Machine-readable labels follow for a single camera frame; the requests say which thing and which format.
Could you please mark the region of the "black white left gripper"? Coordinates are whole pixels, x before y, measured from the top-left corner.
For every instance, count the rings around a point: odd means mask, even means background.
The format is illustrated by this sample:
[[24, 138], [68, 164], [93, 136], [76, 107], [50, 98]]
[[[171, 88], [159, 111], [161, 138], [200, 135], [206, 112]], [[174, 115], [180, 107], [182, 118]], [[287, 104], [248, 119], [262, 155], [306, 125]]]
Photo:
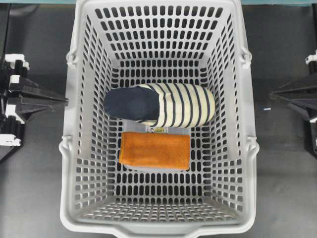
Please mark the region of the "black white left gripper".
[[48, 90], [26, 76], [29, 63], [23, 54], [6, 54], [0, 59], [0, 160], [23, 145], [25, 119], [38, 112], [55, 112], [68, 105], [63, 95]]

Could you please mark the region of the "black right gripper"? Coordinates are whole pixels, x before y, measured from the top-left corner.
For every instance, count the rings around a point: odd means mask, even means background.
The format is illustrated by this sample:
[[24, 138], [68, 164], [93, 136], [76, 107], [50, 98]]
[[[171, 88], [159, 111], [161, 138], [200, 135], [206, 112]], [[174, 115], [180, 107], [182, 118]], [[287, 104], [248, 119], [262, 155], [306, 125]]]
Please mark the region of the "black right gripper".
[[284, 103], [299, 113], [304, 120], [307, 132], [307, 150], [317, 155], [317, 53], [305, 59], [310, 75], [286, 83], [270, 93], [270, 98]]

